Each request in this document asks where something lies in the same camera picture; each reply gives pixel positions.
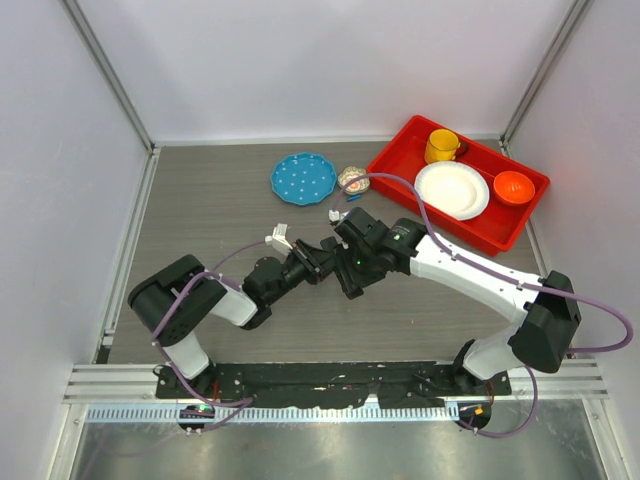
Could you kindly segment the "black remote control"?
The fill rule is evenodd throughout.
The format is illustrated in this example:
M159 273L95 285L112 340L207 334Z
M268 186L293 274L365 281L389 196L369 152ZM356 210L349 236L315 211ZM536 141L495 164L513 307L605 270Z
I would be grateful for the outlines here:
M322 268L331 271L336 278L342 282L348 273L347 268L347 249L335 237L327 237L320 242L321 249L324 251L321 260Z

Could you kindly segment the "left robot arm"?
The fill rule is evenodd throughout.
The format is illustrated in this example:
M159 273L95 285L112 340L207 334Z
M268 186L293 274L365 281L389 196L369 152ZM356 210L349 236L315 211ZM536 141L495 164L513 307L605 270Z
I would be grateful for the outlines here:
M168 384L193 399L211 394L215 367L197 339L196 326L211 314L245 330L257 328L292 289L303 282L315 285L332 273L335 246L332 239L320 247L298 240L284 261L259 259L240 286L189 254L134 287L127 303L174 367Z

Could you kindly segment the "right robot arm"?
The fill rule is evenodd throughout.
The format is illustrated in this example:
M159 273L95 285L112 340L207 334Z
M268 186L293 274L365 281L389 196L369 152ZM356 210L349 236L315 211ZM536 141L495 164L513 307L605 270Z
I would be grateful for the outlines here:
M467 341L456 355L451 383L472 395L495 375L527 366L543 373L559 370L581 321L569 299L569 278L552 272L546 278L510 270L458 250L424 225L401 218L392 227L356 207L329 213L341 238L335 249L336 275L345 295L355 298L389 272L443 284L488 306L509 326L484 339Z

